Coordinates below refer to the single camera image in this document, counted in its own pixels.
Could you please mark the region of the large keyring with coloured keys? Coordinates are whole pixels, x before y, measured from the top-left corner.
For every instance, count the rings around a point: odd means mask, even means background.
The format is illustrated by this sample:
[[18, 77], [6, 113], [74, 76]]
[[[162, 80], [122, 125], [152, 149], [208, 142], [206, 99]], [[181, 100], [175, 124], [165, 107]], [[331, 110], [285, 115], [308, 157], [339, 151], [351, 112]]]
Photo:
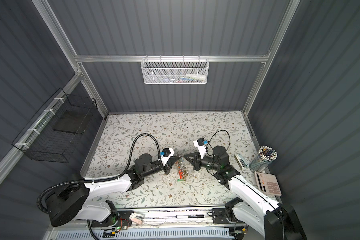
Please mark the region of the large keyring with coloured keys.
[[188, 173], [183, 160], [179, 160], [177, 162], [177, 170], [179, 175], [178, 182], [185, 182], [187, 180]]

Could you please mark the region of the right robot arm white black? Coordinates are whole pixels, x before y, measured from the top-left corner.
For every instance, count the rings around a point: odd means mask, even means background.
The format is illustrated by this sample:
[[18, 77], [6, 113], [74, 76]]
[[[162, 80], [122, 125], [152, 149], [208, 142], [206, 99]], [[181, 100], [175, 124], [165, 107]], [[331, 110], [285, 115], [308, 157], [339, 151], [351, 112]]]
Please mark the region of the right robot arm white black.
[[199, 152], [184, 155], [184, 159], [195, 171], [201, 168], [214, 171], [219, 184], [237, 195], [225, 205], [230, 222], [242, 221], [267, 240], [307, 239], [295, 209], [289, 204], [280, 204], [251, 185], [231, 166], [224, 147], [214, 147], [211, 157], [207, 156], [206, 147], [199, 149]]

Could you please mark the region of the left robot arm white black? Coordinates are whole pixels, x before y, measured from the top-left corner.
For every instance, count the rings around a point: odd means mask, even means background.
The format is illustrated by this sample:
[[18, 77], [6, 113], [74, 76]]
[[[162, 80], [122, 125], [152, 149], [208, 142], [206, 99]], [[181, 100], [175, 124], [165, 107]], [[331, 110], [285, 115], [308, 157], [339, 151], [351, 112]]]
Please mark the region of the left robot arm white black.
[[111, 216], [117, 215], [117, 208], [110, 200], [100, 201], [110, 193], [125, 193], [139, 188], [145, 178], [163, 171], [170, 173], [173, 164], [181, 157], [165, 153], [159, 154], [160, 159], [153, 161], [152, 156], [143, 154], [135, 164], [119, 178], [100, 182], [92, 179], [72, 181], [49, 190], [45, 195], [45, 208], [53, 227], [62, 226], [72, 220], [94, 220], [109, 222]]

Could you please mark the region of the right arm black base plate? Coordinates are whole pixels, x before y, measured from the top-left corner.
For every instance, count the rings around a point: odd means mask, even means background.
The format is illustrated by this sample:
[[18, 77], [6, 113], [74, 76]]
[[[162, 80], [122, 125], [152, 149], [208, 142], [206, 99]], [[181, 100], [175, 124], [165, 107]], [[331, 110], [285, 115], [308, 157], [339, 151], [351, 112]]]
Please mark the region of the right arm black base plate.
[[247, 224], [246, 222], [238, 220], [232, 208], [212, 208], [208, 213], [213, 218], [215, 225], [219, 224]]

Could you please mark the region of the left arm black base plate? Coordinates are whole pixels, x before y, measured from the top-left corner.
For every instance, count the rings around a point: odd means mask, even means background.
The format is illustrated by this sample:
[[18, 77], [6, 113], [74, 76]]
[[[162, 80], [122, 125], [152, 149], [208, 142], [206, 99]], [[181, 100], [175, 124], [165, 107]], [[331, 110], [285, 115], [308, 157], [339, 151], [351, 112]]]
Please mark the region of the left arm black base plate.
[[106, 227], [130, 227], [132, 221], [130, 220], [131, 214], [134, 211], [118, 211], [117, 214], [110, 214], [104, 221], [98, 222], [93, 220], [91, 223], [92, 228], [106, 228]]

